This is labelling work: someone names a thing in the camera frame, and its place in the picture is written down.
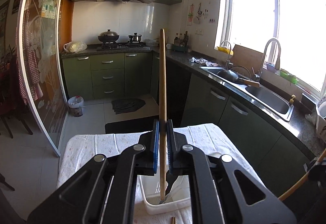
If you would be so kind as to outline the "black pan in sink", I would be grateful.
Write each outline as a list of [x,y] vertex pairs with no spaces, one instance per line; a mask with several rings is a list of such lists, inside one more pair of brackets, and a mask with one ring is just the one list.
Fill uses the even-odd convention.
[[224,78],[227,81],[232,82],[232,83],[260,87],[260,83],[240,78],[238,76],[238,74],[236,74],[235,72],[233,72],[231,70],[221,70],[217,73],[217,75],[220,78]]

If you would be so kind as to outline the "glass sliding door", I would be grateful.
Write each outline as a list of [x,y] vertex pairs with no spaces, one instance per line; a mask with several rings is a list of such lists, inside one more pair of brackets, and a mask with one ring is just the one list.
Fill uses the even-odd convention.
[[[61,134],[67,117],[67,99],[60,66],[60,12],[62,0],[20,0],[17,22],[17,59],[22,99],[54,154],[61,155]],[[33,101],[25,73],[22,27],[24,11],[30,11],[28,30],[37,38],[36,53],[43,96]]]

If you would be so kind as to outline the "dark floor mat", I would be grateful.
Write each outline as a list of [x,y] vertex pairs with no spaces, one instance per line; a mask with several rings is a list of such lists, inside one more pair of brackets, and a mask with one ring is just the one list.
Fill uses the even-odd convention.
[[139,98],[116,99],[111,102],[115,114],[131,113],[145,106],[146,102]]

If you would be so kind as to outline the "black plastic fork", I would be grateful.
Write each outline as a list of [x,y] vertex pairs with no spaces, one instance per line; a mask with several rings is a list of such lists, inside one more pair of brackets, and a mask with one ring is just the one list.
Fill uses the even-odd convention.
[[169,174],[166,180],[166,202],[189,198],[189,182],[187,176],[172,176]]

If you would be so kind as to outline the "black wok with lid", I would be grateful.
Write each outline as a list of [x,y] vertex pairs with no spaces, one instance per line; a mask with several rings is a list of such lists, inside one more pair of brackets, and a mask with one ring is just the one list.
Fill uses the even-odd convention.
[[102,43],[115,43],[118,39],[119,34],[117,32],[111,31],[110,29],[98,35],[98,40]]

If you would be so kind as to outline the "small black pot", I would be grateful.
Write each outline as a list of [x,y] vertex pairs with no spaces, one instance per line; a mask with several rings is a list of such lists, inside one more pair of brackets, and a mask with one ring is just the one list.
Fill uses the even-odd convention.
[[134,34],[131,34],[128,37],[129,37],[129,42],[131,42],[131,43],[138,42],[139,43],[139,42],[141,42],[142,35],[135,32]]

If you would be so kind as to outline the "small chrome faucet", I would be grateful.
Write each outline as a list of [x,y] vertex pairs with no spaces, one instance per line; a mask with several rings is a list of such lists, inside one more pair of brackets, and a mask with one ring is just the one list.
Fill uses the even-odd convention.
[[220,47],[220,51],[227,53],[227,55],[228,55],[226,62],[225,62],[225,69],[228,70],[229,63],[230,63],[230,55],[233,52],[231,43],[228,40],[224,40],[223,42],[221,42],[219,47]]

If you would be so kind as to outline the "floral white tablecloth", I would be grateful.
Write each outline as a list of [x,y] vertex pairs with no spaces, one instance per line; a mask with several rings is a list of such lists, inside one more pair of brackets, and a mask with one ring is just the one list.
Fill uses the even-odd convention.
[[[215,152],[231,155],[254,178],[261,181],[254,168],[217,125],[213,123],[200,124],[175,128],[174,131],[185,135],[189,144],[201,149],[207,155]],[[74,136],[66,145],[58,173],[57,187],[65,183],[94,155],[104,154],[106,157],[118,155],[124,149],[138,143],[140,135],[141,133],[136,132],[131,134]],[[176,218],[177,223],[192,223],[191,207],[163,214],[149,215],[145,209],[140,184],[137,184],[134,223],[171,223],[173,217]]]

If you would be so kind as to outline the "gas stove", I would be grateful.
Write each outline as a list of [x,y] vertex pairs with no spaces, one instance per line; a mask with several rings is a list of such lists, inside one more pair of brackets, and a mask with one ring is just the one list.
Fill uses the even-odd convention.
[[144,42],[103,42],[97,50],[109,50],[109,49],[150,49]]

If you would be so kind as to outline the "white rag on counter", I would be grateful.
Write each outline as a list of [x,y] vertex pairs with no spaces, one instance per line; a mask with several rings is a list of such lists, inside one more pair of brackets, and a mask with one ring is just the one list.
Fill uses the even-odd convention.
[[189,59],[189,62],[196,63],[196,64],[206,66],[206,67],[217,67],[217,66],[219,66],[216,62],[211,62],[211,61],[208,61],[207,59],[204,59],[204,58],[197,59],[195,57],[192,57],[192,58]]

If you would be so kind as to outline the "small trash bin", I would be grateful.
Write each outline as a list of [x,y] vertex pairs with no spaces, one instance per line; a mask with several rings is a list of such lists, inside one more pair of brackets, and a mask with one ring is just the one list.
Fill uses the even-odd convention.
[[68,102],[70,114],[73,117],[83,116],[84,100],[81,96],[71,97]]

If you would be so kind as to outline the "wooden cutting board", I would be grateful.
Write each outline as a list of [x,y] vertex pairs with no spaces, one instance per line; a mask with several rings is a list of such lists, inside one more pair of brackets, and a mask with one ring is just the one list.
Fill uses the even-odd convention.
[[231,62],[237,66],[246,67],[251,73],[258,74],[263,53],[255,51],[241,45],[235,45]]

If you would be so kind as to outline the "stainless steel sink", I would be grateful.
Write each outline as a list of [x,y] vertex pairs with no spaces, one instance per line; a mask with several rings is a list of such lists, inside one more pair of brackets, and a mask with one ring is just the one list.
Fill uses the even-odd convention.
[[254,87],[249,85],[241,85],[237,83],[232,83],[227,81],[224,78],[220,78],[217,73],[221,70],[225,70],[222,67],[206,67],[201,66],[202,70],[208,72],[211,76],[221,79],[224,83],[228,83],[232,87],[236,88],[239,91],[242,91],[247,96],[251,98],[252,102],[259,102],[265,108],[272,111],[276,115],[278,115],[281,119],[286,122],[290,121],[292,116],[294,105],[290,104],[288,101],[277,95],[276,93],[270,91],[264,86],[260,85],[260,87]]

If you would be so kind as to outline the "light bamboo chopstick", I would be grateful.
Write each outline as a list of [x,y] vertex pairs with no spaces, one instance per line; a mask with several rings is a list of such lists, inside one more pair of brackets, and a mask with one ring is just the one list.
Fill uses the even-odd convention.
[[160,202],[165,200],[165,183],[166,183],[166,44],[165,30],[160,29],[160,71],[159,71],[159,122],[160,122]]

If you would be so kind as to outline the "white plastic bag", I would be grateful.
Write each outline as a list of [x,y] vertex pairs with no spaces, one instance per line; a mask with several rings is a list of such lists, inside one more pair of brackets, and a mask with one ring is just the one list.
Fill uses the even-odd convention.
[[64,45],[66,53],[78,53],[87,49],[87,44],[81,41],[72,41]]

